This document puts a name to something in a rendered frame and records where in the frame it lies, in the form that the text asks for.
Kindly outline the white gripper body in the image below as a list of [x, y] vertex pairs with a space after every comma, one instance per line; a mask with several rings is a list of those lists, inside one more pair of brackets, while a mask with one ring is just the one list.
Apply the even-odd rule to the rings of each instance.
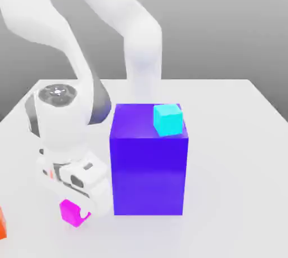
[[37, 178], [55, 192], [59, 200], [67, 199], [86, 213], [103, 216], [113, 205], [108, 167], [92, 153], [65, 164], [49, 163], [40, 155], [37, 159]]

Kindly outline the small cyan cube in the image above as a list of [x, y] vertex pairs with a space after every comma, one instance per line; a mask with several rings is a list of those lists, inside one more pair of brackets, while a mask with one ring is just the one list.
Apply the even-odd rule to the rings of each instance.
[[182, 134], [183, 112], [177, 104], [154, 105], [153, 125], [161, 137]]

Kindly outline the small orange cube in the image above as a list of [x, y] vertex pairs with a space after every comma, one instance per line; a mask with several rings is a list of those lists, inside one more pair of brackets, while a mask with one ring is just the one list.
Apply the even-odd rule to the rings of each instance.
[[2, 208], [0, 207], [0, 240], [7, 237], [6, 220]]

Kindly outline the small magenta cube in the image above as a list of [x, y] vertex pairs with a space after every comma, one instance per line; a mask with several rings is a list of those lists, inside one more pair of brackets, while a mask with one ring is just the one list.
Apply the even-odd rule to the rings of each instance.
[[63, 221], [76, 228], [86, 221], [80, 218], [79, 210], [80, 207], [68, 199], [63, 200], [60, 203], [60, 213]]

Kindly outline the large purple box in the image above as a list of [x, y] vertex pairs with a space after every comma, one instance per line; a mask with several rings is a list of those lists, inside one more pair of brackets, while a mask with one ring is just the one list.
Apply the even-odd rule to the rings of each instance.
[[157, 104], [118, 104], [110, 132], [115, 215], [182, 215], [188, 133], [161, 137]]

